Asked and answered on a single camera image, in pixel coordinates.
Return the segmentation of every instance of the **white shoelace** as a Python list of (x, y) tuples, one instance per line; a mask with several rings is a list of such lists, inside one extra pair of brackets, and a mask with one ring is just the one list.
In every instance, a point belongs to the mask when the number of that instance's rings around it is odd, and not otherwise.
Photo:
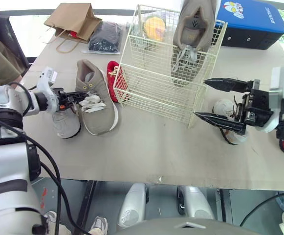
[(87, 93), (89, 96), (79, 102), (81, 105), (81, 111), (83, 113), (92, 113), (102, 110), (106, 107), (106, 104), (100, 99), (98, 95)]
[(181, 68), (193, 72), (196, 70), (196, 67), (193, 65), (195, 63), (197, 63), (197, 51), (195, 48), (187, 45), (183, 50), (178, 52), (176, 62), (171, 68), (171, 71), (176, 72)]

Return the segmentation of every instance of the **floor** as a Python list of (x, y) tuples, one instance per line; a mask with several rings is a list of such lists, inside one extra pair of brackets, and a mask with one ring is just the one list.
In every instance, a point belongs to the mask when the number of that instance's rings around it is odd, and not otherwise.
[[(85, 192), (85, 183), (75, 180), (62, 180), (67, 193), (74, 220), (77, 219), (80, 204)], [(109, 235), (116, 232), (116, 221), (122, 202), (132, 183), (97, 182), (94, 197), (90, 206), (86, 230), (89, 230), (96, 216), (105, 217), (109, 224)], [(49, 178), (41, 178), (33, 184), (43, 212), (56, 210), (57, 188)], [(177, 210), (176, 186), (149, 185), (149, 202), (146, 206), (146, 219), (168, 218), (180, 216)], [(201, 188), (207, 198), (215, 217), (219, 215), (219, 203), (214, 188)], [(258, 203), (274, 195), (273, 191), (231, 190), (233, 224), (239, 225), (243, 217)], [(282, 211), (275, 201), (263, 206), (246, 222), (245, 227), (262, 235), (282, 235), (279, 229)], [(61, 223), (73, 231), (68, 221), (66, 210), (62, 205)]]

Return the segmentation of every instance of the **beige table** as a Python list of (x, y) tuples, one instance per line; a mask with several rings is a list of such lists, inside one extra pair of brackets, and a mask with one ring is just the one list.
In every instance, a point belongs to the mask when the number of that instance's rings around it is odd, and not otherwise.
[[(83, 54), (85, 44), (69, 54), (60, 54), (55, 48), (61, 40), (45, 47), (24, 77), (26, 87), (34, 85), (44, 67), (50, 66), (58, 72), (54, 87), (74, 91), (78, 60), (89, 59), (104, 71), (108, 61), (120, 60), (118, 55)], [(261, 88), (267, 90), (271, 69), (282, 65), (284, 51), (279, 43), (265, 51), (222, 47), (213, 77), (257, 78), (262, 81)], [(210, 88), (205, 110), (210, 111), (217, 99), (232, 99), (233, 95)], [(24, 129), (55, 158), (63, 178), (284, 189), (284, 154), (275, 132), (266, 134), (249, 127), (248, 141), (231, 146), (219, 129), (201, 120), (188, 130), (182, 123), (133, 107), (118, 105), (118, 109), (117, 127), (101, 136), (92, 136), (83, 128), (72, 139), (58, 138), (46, 112), (25, 117)], [(40, 157), (50, 165), (43, 154)]]

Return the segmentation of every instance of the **brown paper bag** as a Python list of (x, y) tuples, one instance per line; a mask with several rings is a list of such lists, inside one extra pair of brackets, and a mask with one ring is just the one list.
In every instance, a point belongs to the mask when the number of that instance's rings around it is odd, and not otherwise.
[[(56, 38), (87, 43), (100, 21), (94, 16), (91, 3), (60, 3), (44, 24), (56, 29)], [(69, 36), (71, 31), (77, 33), (77, 39)]]

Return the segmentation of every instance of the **white wire basket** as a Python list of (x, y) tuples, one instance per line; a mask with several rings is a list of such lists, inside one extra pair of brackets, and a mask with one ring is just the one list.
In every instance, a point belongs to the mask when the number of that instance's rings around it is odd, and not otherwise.
[[(144, 25), (150, 17), (158, 17), (157, 26), (147, 32)], [(203, 81), (212, 75), (227, 23), (216, 21), (208, 52), (199, 51), (196, 62), (187, 64), (191, 73), (177, 70), (172, 74), (172, 62), (177, 58), (173, 36), (178, 18), (179, 12), (173, 10), (137, 6), (113, 88), (123, 107), (140, 108), (191, 128), (196, 119), (194, 111), (201, 110), (204, 103)], [(189, 74), (193, 75), (192, 81), (184, 83)]]

